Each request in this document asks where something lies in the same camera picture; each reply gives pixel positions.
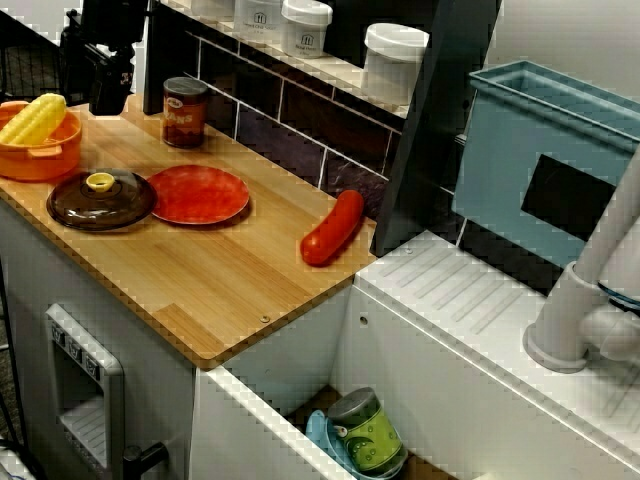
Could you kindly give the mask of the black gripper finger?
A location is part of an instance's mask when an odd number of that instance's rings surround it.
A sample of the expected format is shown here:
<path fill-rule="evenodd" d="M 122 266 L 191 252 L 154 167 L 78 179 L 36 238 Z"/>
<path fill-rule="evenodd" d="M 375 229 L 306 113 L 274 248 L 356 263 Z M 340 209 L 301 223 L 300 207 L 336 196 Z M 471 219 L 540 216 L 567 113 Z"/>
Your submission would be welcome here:
<path fill-rule="evenodd" d="M 117 58 L 113 69 L 112 106 L 114 115 L 120 114 L 131 93 L 135 67 L 129 59 Z"/>
<path fill-rule="evenodd" d="M 95 65 L 95 74 L 90 89 L 90 112 L 92 114 L 108 114 L 111 102 L 109 98 L 108 67 L 102 63 Z"/>

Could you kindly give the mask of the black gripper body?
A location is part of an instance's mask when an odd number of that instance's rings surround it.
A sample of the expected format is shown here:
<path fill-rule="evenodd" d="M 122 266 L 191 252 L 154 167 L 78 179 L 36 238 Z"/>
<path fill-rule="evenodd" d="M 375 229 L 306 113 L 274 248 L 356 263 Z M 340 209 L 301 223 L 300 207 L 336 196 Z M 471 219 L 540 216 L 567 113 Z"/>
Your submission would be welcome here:
<path fill-rule="evenodd" d="M 134 66 L 132 59 L 135 56 L 135 50 L 132 44 L 109 46 L 105 44 L 86 43 L 84 49 L 85 58 L 94 67 L 111 64 L 122 64 L 125 67 Z"/>

